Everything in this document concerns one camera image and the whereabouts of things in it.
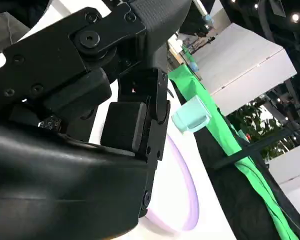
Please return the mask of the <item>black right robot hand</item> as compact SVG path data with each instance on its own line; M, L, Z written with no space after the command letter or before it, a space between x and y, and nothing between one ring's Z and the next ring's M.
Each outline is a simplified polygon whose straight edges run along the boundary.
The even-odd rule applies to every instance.
M85 7L3 51L0 240L103 240L146 215L189 0Z

